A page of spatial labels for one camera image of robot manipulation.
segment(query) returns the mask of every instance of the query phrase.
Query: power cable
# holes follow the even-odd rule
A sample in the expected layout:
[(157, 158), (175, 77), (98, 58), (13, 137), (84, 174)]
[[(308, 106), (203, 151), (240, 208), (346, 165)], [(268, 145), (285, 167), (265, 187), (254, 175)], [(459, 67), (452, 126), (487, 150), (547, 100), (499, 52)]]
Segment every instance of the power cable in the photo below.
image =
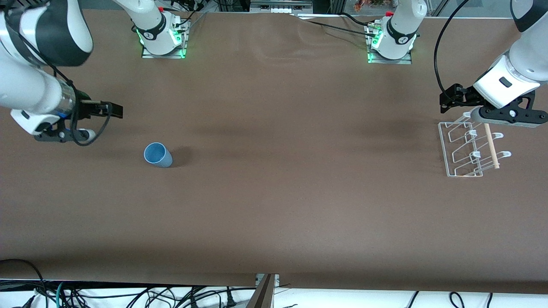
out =
[(438, 40), (436, 41), (436, 46), (434, 47), (434, 73), (436, 74), (436, 80), (438, 82), (438, 86), (440, 88), (440, 90), (442, 91), (443, 95), (445, 95), (449, 100), (451, 100), (452, 102), (456, 103), (456, 104), (459, 104), (459, 105), (462, 105), (462, 102), (459, 102), (459, 101), (456, 101), (454, 99), (452, 99), (451, 97), (449, 97), (449, 94), (447, 94), (447, 92), (445, 91), (445, 88), (443, 87), (442, 85), (442, 81), (439, 77), (439, 72), (438, 72), (438, 49), (439, 49), (439, 42), (442, 40), (442, 37), (443, 37), (443, 34), (445, 33), (445, 30), (447, 29), (447, 26), (449, 26), (449, 23), (451, 22), (451, 20), (453, 19), (453, 17), (455, 17), (455, 15), (460, 11), (460, 9), (468, 2), (469, 0), (464, 0), (460, 3), (460, 5), (455, 9), (455, 11), (453, 11), (453, 13), (451, 14), (451, 16), (449, 16), (449, 18), (447, 19), (445, 25), (443, 25), (443, 28), (442, 30), (439, 32), (439, 36), (438, 36)]
[(169, 291), (170, 289), (171, 289), (171, 287), (166, 288), (164, 291), (161, 291), (160, 293), (155, 293), (154, 291), (152, 291), (152, 292), (147, 292), (147, 295), (149, 296), (149, 298), (148, 298), (147, 301), (146, 301), (145, 308), (149, 308), (149, 307), (150, 307), (150, 304), (151, 304), (154, 300), (156, 300), (156, 299), (159, 300), (159, 301), (163, 301), (164, 303), (166, 303), (166, 304), (169, 305), (169, 308), (172, 308), (172, 305), (171, 305), (168, 301), (159, 298), (160, 296), (162, 296), (162, 294), (163, 294), (164, 292), (167, 292), (167, 291)]

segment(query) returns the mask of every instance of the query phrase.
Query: robotic arm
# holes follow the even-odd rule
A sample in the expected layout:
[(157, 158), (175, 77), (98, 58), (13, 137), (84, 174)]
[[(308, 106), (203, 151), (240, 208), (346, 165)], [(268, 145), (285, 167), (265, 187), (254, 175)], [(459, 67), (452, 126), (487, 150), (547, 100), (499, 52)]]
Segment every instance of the robotic arm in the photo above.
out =
[(393, 16), (380, 20), (381, 33), (371, 47), (387, 59), (403, 58), (413, 48), (416, 32), (427, 11), (424, 0), (400, 1)]
[[(114, 1), (130, 15), (150, 53), (166, 54), (181, 44), (179, 16), (160, 12), (153, 0)], [(78, 0), (5, 9), (0, 13), (0, 106), (11, 108), (13, 119), (36, 140), (93, 139), (92, 130), (66, 129), (65, 121), (72, 122), (75, 113), (76, 121), (91, 116), (122, 118), (122, 106), (91, 101), (84, 92), (41, 69), (82, 65), (92, 51)]]
[(548, 121), (548, 113), (533, 109), (535, 90), (548, 82), (548, 1), (511, 0), (511, 11), (521, 37), (473, 86), (454, 84), (440, 94), (441, 113), (482, 106), (472, 113), (474, 121), (523, 127)]

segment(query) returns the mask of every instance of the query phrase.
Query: black cable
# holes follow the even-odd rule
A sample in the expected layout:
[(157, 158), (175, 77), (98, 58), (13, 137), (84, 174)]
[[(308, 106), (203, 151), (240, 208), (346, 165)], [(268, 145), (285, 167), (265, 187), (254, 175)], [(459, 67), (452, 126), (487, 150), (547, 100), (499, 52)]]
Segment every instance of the black cable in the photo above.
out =
[[(36, 272), (36, 275), (38, 275), (38, 278), (40, 279), (40, 282), (42, 284), (42, 288), (43, 288), (44, 292), (45, 293), (48, 292), (48, 288), (45, 287), (45, 281), (44, 281), (44, 277), (42, 277), (42, 273), (40, 273), (38, 268), (32, 262), (24, 260), (24, 259), (4, 259), (4, 260), (0, 260), (0, 264), (9, 263), (9, 262), (24, 263), (24, 264), (32, 267), (32, 269)], [(45, 299), (45, 308), (48, 308), (48, 307), (49, 307), (49, 300), (46, 298)]]
[[(256, 289), (256, 288), (234, 288), (234, 289), (230, 289), (230, 291), (255, 290), (255, 289)], [(199, 300), (201, 300), (201, 299), (204, 299), (204, 298), (208, 298), (208, 297), (213, 296), (213, 295), (217, 295), (217, 294), (219, 294), (219, 293), (225, 293), (225, 292), (227, 292), (227, 290), (221, 290), (221, 291), (207, 291), (207, 292), (204, 292), (204, 293), (202, 293), (202, 294), (206, 294), (206, 293), (209, 293), (209, 292), (211, 292), (211, 294), (202, 296), (202, 297), (200, 297), (200, 298), (196, 297), (196, 298), (195, 298), (195, 302), (196, 302), (196, 301), (199, 301)], [(188, 304), (184, 305), (182, 308), (187, 308), (187, 307), (190, 306), (191, 304), (192, 304), (192, 303), (188, 303)]]
[(77, 126), (78, 126), (78, 104), (75, 104), (75, 108), (72, 111), (72, 116), (73, 116), (74, 121), (71, 120), (70, 130), (71, 130), (72, 135), (75, 136), (74, 142), (77, 145), (79, 145), (79, 146), (88, 146), (88, 145), (94, 143), (97, 140), (97, 138), (105, 131), (105, 128), (108, 125), (108, 123), (110, 121), (110, 118), (112, 117), (112, 103), (106, 102), (106, 108), (107, 108), (106, 119), (103, 122), (103, 125), (101, 126), (99, 131), (96, 133), (95, 137), (93, 137), (87, 143), (81, 143), (80, 141), (76, 140), (76, 135), (75, 135), (75, 132), (77, 132)]
[(177, 305), (174, 307), (174, 308), (179, 308), (180, 306), (182, 306), (187, 300), (190, 300), (192, 297), (194, 297), (194, 295), (196, 295), (196, 293), (200, 292), (201, 290), (205, 289), (205, 287), (202, 287), (202, 286), (199, 286), (199, 287), (192, 287), (192, 289), (185, 294), (185, 296), (183, 296), (183, 298), (181, 298), (181, 300), (179, 301), (179, 303), (177, 303)]
[(315, 22), (315, 21), (311, 21), (311, 20), (307, 20), (307, 21), (308, 21), (308, 22), (311, 22), (311, 23), (313, 23), (313, 24), (316, 24), (316, 25), (325, 26), (325, 27), (329, 27), (329, 28), (333, 28), (333, 29), (337, 29), (337, 30), (342, 30), (342, 31), (357, 33), (357, 34), (361, 34), (361, 35), (365, 35), (365, 36), (371, 36), (371, 37), (374, 37), (374, 36), (375, 36), (373, 33), (359, 32), (359, 31), (350, 30), (350, 29), (341, 28), (341, 27), (336, 27), (336, 26), (332, 26), (332, 25), (328, 25), (328, 24), (322, 24), (321, 22)]
[(230, 3), (230, 4), (220, 3), (217, 0), (213, 0), (213, 2), (215, 2), (218, 5), (223, 5), (227, 10), (229, 9), (229, 7), (233, 7), (236, 4), (236, 0), (232, 0), (232, 3)]
[(274, 295), (278, 295), (278, 294), (280, 294), (280, 293), (284, 293), (284, 292), (289, 291), (289, 290), (291, 290), (291, 289), (282, 290), (282, 291), (280, 291), (280, 292), (274, 293)]
[(135, 296), (129, 303), (128, 305), (125, 307), (125, 308), (132, 308), (133, 305), (135, 305), (135, 303), (137, 303), (137, 300), (143, 296), (145, 293), (147, 293), (148, 291), (150, 290), (150, 288), (146, 288), (144, 289), (141, 293), (137, 294), (137, 296)]
[(31, 296), (31, 298), (29, 298), (28, 301), (25, 304), (23, 304), (23, 306), (21, 306), (21, 308), (31, 308), (32, 302), (34, 301), (35, 297), (36, 295)]
[(487, 305), (485, 306), (486, 308), (491, 307), (491, 300), (492, 299), (493, 299), (493, 292), (489, 293), (489, 297), (487, 298)]
[(181, 25), (184, 25), (187, 21), (189, 21), (192, 16), (194, 15), (194, 13), (196, 13), (197, 11), (192, 11), (192, 13), (190, 13), (189, 17), (185, 18), (185, 20), (183, 20), (181, 23), (179, 24), (176, 24), (175, 27), (179, 27)]
[[(455, 302), (453, 301), (453, 295), (456, 295), (456, 296), (459, 298), (459, 300), (460, 300), (460, 305), (461, 305), (460, 307), (457, 306), (457, 305), (455, 304)], [(464, 308), (463, 298), (460, 297), (460, 294), (457, 293), (457, 292), (451, 292), (451, 293), (449, 293), (449, 301), (451, 302), (451, 304), (452, 304), (453, 307), (455, 307), (455, 308)]]
[[(17, 0), (17, 2), (19, 2), (19, 5), (24, 6), (24, 4), (23, 4), (23, 2), (21, 2), (21, 0)], [(13, 8), (13, 4), (15, 3), (15, 1), (13, 2), (11, 7), (8, 6), (8, 3), (9, 3), (9, 1), (6, 2), (6, 4), (0, 4), (0, 9), (3, 10), (6, 7), (8, 7), (8, 9)]]
[(234, 298), (232, 297), (232, 292), (230, 291), (230, 287), (226, 287), (226, 308), (232, 308), (236, 306), (236, 302), (234, 301)]
[(362, 25), (362, 26), (367, 26), (370, 22), (374, 22), (374, 21), (375, 21), (375, 20), (373, 19), (372, 21), (361, 22), (361, 21), (355, 19), (354, 16), (352, 16), (352, 15), (346, 13), (346, 12), (341, 12), (341, 13), (339, 13), (339, 15), (341, 15), (341, 16), (346, 16), (346, 17), (350, 18), (353, 22), (355, 22), (355, 23), (357, 23), (357, 24), (359, 24), (359, 25)]
[(436, 41), (436, 46), (434, 47), (434, 73), (436, 74), (436, 80), (438, 82), (438, 86), (440, 88), (440, 90), (442, 91), (442, 93), (448, 98), (450, 99), (452, 102), (456, 103), (456, 104), (459, 104), (461, 105), (462, 102), (459, 102), (459, 101), (456, 101), (452, 98), (449, 97), (449, 94), (447, 94), (447, 92), (445, 91), (445, 88), (443, 87), (442, 85), (442, 81), (441, 79), (439, 78), (439, 72), (438, 72), (438, 48), (439, 48), (439, 42), (442, 40), (442, 36), (443, 34), (445, 33), (445, 30), (447, 29), (447, 26), (449, 26), (449, 23), (451, 22), (451, 20), (453, 19), (453, 17), (455, 17), (455, 15), (459, 12), (459, 10), (468, 2), (469, 0), (464, 0), (462, 1), (462, 3), (460, 3), (460, 5), (455, 9), (455, 11), (453, 11), (453, 13), (451, 14), (451, 16), (449, 16), (449, 18), (447, 19), (445, 25), (443, 25), (443, 28), (442, 28), (442, 31), (440, 31), (439, 33), (439, 36), (438, 36), (438, 40)]
[(87, 302), (85, 301), (85, 298), (82, 297), (82, 295), (80, 294), (80, 292), (78, 290), (75, 290), (75, 294), (77, 295), (77, 300), (80, 298), (85, 303), (85, 305), (88, 306)]
[(221, 294), (217, 294), (219, 296), (219, 308), (222, 308), (222, 299)]
[(72, 304), (72, 307), (75, 307), (75, 305), (74, 305), (74, 297), (73, 297), (73, 296), (70, 296), (70, 303)]
[(172, 297), (173, 297), (173, 306), (175, 307), (175, 305), (177, 305), (177, 299), (176, 299), (176, 296), (175, 296), (175, 293), (173, 293), (173, 291), (171, 290), (171, 288), (169, 289), (169, 292), (172, 294)]
[(119, 298), (119, 297), (128, 297), (128, 296), (137, 296), (139, 293), (134, 294), (120, 294), (120, 295), (109, 295), (109, 296), (91, 296), (91, 295), (82, 295), (80, 294), (80, 297), (83, 298), (93, 298), (93, 299), (105, 299), (105, 298)]
[(407, 305), (407, 308), (411, 308), (413, 306), (413, 303), (415, 302), (415, 298), (417, 295), (419, 295), (419, 291), (415, 291), (415, 293), (411, 297), (411, 301), (409, 301), (409, 305)]
[(190, 308), (199, 308), (198, 304), (196, 304), (196, 298), (194, 296), (190, 297)]
[[(159, 297), (166, 291), (170, 290), (170, 288), (166, 288), (164, 291), (161, 291), (160, 293), (155, 293), (154, 291), (152, 292), (147, 292), (147, 295), (149, 296), (149, 298), (147, 299), (146, 301), (146, 304), (145, 304), (145, 308), (149, 308), (150, 307), (150, 304), (154, 301), (154, 300), (160, 300), (160, 301), (163, 301), (164, 303), (167, 303), (169, 305), (169, 308), (172, 308), (171, 304), (163, 299), (160, 299)], [(155, 294), (155, 296), (153, 298), (150, 297), (150, 293), (152, 294)]]

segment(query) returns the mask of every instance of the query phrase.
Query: blue cup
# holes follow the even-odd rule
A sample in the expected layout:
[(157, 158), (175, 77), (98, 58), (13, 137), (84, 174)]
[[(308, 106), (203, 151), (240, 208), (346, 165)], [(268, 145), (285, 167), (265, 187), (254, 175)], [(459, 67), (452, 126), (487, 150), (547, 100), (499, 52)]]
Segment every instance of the blue cup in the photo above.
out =
[(160, 142), (153, 142), (145, 148), (145, 160), (156, 167), (167, 168), (173, 163), (173, 157)]

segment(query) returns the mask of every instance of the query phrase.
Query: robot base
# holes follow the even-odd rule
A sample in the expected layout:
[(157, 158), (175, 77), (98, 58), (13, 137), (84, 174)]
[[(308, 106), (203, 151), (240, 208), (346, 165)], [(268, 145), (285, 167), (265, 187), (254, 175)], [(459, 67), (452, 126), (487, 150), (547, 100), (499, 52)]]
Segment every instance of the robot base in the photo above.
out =
[(189, 20), (180, 26), (178, 30), (182, 31), (182, 33), (180, 34), (180, 39), (182, 40), (182, 43), (179, 46), (175, 47), (175, 49), (173, 49), (170, 53), (167, 53), (164, 55), (151, 54), (143, 46), (142, 52), (141, 52), (141, 58), (143, 59), (184, 59), (186, 58), (186, 48), (189, 44), (190, 24), (191, 22)]
[[(378, 32), (380, 31), (377, 27), (371, 28), (369, 26), (363, 26), (363, 29), (366, 33), (373, 33), (378, 35)], [(371, 45), (374, 43), (375, 37), (369, 37), (366, 36), (366, 44), (367, 44), (367, 62), (368, 63), (380, 63), (380, 64), (411, 64), (411, 52), (407, 52), (406, 55), (397, 60), (391, 60), (387, 59), (379, 54), (378, 51), (373, 49)]]

